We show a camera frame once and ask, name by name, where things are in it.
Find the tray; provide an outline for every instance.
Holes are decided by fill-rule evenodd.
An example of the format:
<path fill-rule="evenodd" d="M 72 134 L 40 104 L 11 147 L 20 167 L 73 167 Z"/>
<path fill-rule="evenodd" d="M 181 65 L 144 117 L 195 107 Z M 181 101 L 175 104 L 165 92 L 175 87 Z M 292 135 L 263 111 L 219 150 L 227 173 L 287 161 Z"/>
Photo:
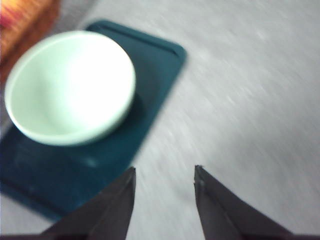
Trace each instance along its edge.
<path fill-rule="evenodd" d="M 0 143 L 1 191 L 53 220 L 85 203 L 130 165 L 186 57 L 175 43 L 110 21 L 86 30 L 115 40 L 133 62 L 136 93 L 124 123 L 84 146 L 43 145 L 14 126 Z"/>

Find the dark teal tray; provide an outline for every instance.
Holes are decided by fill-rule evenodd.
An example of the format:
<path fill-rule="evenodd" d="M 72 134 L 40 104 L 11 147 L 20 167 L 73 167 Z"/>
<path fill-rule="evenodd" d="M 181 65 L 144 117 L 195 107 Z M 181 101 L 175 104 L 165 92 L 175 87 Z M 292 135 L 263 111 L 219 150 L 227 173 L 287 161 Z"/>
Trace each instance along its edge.
<path fill-rule="evenodd" d="M 177 44 L 110 21 L 95 22 L 87 30 L 115 40 L 135 67 L 136 94 L 124 123 L 85 146 L 43 145 L 16 127 L 0 144 L 1 191 L 55 220 L 92 198 L 130 165 L 186 57 Z"/>

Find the tabletop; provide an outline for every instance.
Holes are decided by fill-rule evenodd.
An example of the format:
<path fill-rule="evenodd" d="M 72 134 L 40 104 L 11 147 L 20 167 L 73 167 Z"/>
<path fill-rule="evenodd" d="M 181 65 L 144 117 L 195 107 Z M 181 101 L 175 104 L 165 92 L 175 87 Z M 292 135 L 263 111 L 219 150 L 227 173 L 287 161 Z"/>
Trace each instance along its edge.
<path fill-rule="evenodd" d="M 98 0 L 98 19 L 187 61 L 136 155 L 128 240 L 204 239 L 194 165 L 294 233 L 320 234 L 320 2 Z"/>

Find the orange object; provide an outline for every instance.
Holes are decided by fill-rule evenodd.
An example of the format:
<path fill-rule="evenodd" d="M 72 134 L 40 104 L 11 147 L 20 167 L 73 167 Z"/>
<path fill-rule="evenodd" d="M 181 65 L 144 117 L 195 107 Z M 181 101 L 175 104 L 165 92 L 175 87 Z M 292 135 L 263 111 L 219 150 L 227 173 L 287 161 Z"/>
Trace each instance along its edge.
<path fill-rule="evenodd" d="M 28 0 L 1 0 L 0 24 L 9 28 L 22 16 Z"/>
<path fill-rule="evenodd" d="M 61 0 L 1 0 L 6 7 L 1 18 L 0 81 L 7 76 L 21 55 L 36 44 L 51 28 L 59 15 Z"/>

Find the ceramic bowl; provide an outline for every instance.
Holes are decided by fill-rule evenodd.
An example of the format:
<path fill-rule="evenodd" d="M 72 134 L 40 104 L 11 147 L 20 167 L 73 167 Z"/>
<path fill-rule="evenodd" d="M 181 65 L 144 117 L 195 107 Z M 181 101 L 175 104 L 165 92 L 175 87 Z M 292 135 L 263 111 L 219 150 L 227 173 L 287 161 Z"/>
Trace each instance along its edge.
<path fill-rule="evenodd" d="M 115 41 L 71 31 L 40 41 L 18 60 L 4 99 L 13 123 L 32 140 L 79 145 L 121 123 L 135 85 L 134 66 Z"/>

